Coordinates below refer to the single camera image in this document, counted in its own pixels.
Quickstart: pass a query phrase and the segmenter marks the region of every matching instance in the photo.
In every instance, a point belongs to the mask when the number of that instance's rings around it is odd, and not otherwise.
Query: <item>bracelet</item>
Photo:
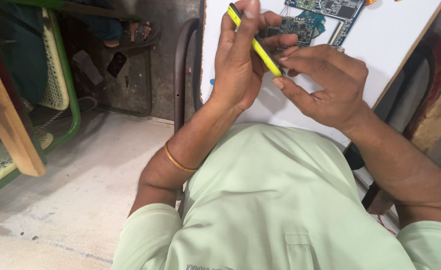
[[[178,163],[177,160],[176,160],[174,157],[172,157],[172,155],[170,154],[169,149],[167,149],[167,143],[168,143],[168,142],[169,142],[169,141],[165,142],[165,144],[164,144],[165,154],[167,155],[167,157],[170,159],[170,161],[171,161],[171,162],[172,162],[177,168],[181,169],[181,170],[184,171],[184,172],[188,172],[188,173],[194,173],[195,171],[197,171],[197,170],[199,169],[199,168],[197,168],[197,169],[188,169],[188,168],[182,166],[180,163]]]

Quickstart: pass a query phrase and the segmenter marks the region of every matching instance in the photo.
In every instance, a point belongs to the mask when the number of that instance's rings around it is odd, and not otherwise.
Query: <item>fingernail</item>
[[[272,83],[277,86],[278,89],[283,89],[284,88],[284,84],[281,82],[281,80],[279,78],[274,78],[272,79]]]
[[[260,10],[259,0],[250,0],[248,6],[244,10],[244,16],[247,19],[254,19],[256,17],[256,14],[259,13],[259,10]]]

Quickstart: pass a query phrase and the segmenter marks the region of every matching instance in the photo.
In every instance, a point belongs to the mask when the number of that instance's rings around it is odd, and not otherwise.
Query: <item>white board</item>
[[[223,14],[232,0],[206,0],[204,43],[202,46],[201,99],[209,99],[211,79],[215,77],[214,58],[220,35]],[[260,0],[261,12],[280,13],[284,0]],[[441,0],[377,0],[364,7],[359,18],[343,43],[346,54],[366,62],[369,76],[363,99],[373,107],[397,69],[403,63],[413,44],[435,15]],[[301,9],[290,8],[290,16],[297,16]],[[326,31],[315,38],[312,46],[328,43],[338,20],[326,17]],[[297,127],[312,130],[336,143],[343,150],[349,139],[341,132],[317,123],[303,115],[282,92],[272,84],[272,73],[264,76],[259,96],[252,107],[236,121],[242,123],[266,123],[276,126]],[[306,75],[293,80],[305,90],[314,92],[322,88]]]

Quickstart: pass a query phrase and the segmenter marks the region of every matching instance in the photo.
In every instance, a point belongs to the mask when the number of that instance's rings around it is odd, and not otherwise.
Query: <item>shirt sleeve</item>
[[[397,239],[418,270],[441,269],[441,222],[409,224],[400,230]]]
[[[111,269],[163,269],[171,241],[181,227],[181,218],[170,205],[139,208],[125,221]]]

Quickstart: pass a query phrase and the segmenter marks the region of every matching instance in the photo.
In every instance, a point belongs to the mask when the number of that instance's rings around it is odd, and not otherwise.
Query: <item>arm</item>
[[[262,77],[268,71],[252,51],[252,39],[258,28],[278,26],[282,19],[271,11],[259,14],[259,0],[241,0],[236,2],[236,7],[244,12],[244,17],[238,32],[229,15],[222,18],[215,59],[216,78],[209,100],[168,142],[170,154],[186,168],[199,168],[239,115],[252,106],[259,94]],[[295,45],[296,41],[295,34],[264,39],[272,50]],[[164,149],[158,150],[140,175],[130,214],[153,203],[174,207],[177,190],[191,175],[177,168]]]
[[[362,101],[364,62],[327,45],[299,49],[279,61],[291,69],[290,76],[307,74],[324,88],[309,94],[288,78],[273,80],[303,114],[356,144],[375,181],[395,199],[401,227],[441,222],[441,169]]]

